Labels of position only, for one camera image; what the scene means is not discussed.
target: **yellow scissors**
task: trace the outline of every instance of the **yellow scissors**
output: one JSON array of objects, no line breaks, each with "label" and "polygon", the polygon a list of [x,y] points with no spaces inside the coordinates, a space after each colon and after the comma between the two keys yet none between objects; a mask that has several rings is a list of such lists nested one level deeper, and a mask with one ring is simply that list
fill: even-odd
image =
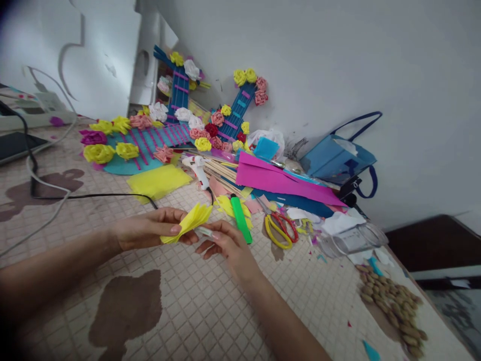
[{"label": "yellow scissors", "polygon": [[[299,240],[299,235],[297,234],[297,230],[296,230],[296,226],[293,224],[293,222],[284,217],[283,215],[281,215],[280,213],[277,213],[277,212],[273,212],[271,211],[269,208],[267,208],[264,203],[262,203],[262,201],[259,199],[259,197],[256,196],[256,199],[257,201],[259,202],[259,204],[261,205],[262,209],[264,210],[264,212],[266,212],[266,217],[264,218],[264,223],[266,225],[266,231],[267,231],[267,234],[269,235],[269,238],[271,239],[271,241],[278,247],[282,248],[282,249],[291,249],[292,248],[292,244],[293,243],[296,243],[298,240]],[[279,228],[276,224],[276,222],[273,221],[272,217],[274,217],[274,219],[281,225],[281,228]],[[287,232],[287,229],[286,227],[284,226],[284,223],[282,222],[282,220],[286,221],[287,224],[289,224],[294,232],[294,238],[292,238],[289,233]],[[271,226],[277,231],[277,233],[279,233],[282,238],[284,238],[286,240],[286,242],[288,243],[287,245],[285,244],[282,244],[280,243],[272,234],[272,231],[271,231]]]}]

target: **blue bag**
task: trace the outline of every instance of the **blue bag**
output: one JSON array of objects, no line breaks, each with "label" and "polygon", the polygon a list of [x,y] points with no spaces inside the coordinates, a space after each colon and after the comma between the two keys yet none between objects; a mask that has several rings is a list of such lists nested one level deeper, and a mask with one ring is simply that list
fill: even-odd
[{"label": "blue bag", "polygon": [[[336,142],[336,140],[346,141],[343,137],[336,135],[336,131],[347,124],[372,116],[376,116],[376,118],[347,139],[356,148],[357,155],[347,151]],[[310,176],[342,186],[350,178],[369,168],[373,185],[371,194],[365,196],[359,188],[356,191],[362,198],[373,198],[377,191],[377,176],[372,166],[376,162],[376,157],[363,147],[353,143],[353,140],[373,125],[381,116],[382,113],[379,111],[365,114],[333,130],[331,134],[321,140],[301,158],[300,163],[304,171]]]}]

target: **yellow crepe paper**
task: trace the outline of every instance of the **yellow crepe paper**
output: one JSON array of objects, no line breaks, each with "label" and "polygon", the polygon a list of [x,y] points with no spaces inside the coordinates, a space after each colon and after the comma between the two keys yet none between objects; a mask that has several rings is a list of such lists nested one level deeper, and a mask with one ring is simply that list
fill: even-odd
[{"label": "yellow crepe paper", "polygon": [[206,207],[197,203],[192,211],[180,222],[182,226],[180,233],[177,236],[161,236],[160,240],[163,244],[177,243],[180,236],[206,223],[209,220],[211,212],[212,206]]}]

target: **yellow paper flower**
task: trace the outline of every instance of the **yellow paper flower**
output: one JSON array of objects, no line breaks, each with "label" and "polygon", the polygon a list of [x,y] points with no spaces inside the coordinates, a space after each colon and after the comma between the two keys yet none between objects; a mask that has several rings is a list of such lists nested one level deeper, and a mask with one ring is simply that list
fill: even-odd
[{"label": "yellow paper flower", "polygon": [[90,124],[90,129],[96,130],[96,131],[102,131],[105,133],[105,135],[109,135],[113,131],[113,124],[112,122],[109,122],[107,120],[99,120],[97,124]]},{"label": "yellow paper flower", "polygon": [[224,104],[220,112],[223,116],[229,116],[232,113],[232,109],[227,104]]},{"label": "yellow paper flower", "polygon": [[240,126],[240,128],[242,129],[242,133],[244,133],[245,135],[250,133],[249,122],[243,122],[242,125]]},{"label": "yellow paper flower", "polygon": [[94,144],[84,148],[84,157],[88,162],[105,164],[112,160],[115,154],[114,148],[109,145]]},{"label": "yellow paper flower", "polygon": [[234,71],[234,81],[237,86],[242,86],[246,83],[246,73],[244,70],[237,69]]},{"label": "yellow paper flower", "polygon": [[114,132],[119,132],[126,135],[131,129],[129,118],[118,116],[117,118],[112,119],[112,121],[114,122],[112,127],[112,131]]},{"label": "yellow paper flower", "polygon": [[132,143],[117,143],[115,151],[119,157],[124,159],[132,159],[139,156],[139,147]]},{"label": "yellow paper flower", "polygon": [[212,144],[207,138],[197,138],[194,145],[198,151],[210,151],[212,149]]},{"label": "yellow paper flower", "polygon": [[184,58],[178,52],[173,52],[172,54],[170,54],[170,61],[177,66],[184,65]]},{"label": "yellow paper flower", "polygon": [[257,80],[256,72],[253,68],[248,68],[246,70],[246,78],[249,83],[255,83]]},{"label": "yellow paper flower", "polygon": [[239,149],[244,149],[244,143],[242,143],[240,140],[236,140],[234,143],[232,143],[232,149],[234,152],[237,152]]}]

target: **green highlighter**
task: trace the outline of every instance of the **green highlighter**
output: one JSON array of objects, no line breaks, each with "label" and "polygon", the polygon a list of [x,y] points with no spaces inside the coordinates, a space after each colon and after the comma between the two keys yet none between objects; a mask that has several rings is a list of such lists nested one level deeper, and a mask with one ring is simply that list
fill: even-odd
[{"label": "green highlighter", "polygon": [[230,195],[230,204],[232,204],[232,209],[234,210],[235,221],[237,223],[237,228],[242,232],[246,243],[252,243],[252,236],[247,227],[246,218],[244,212],[242,211],[241,200],[234,193]]}]

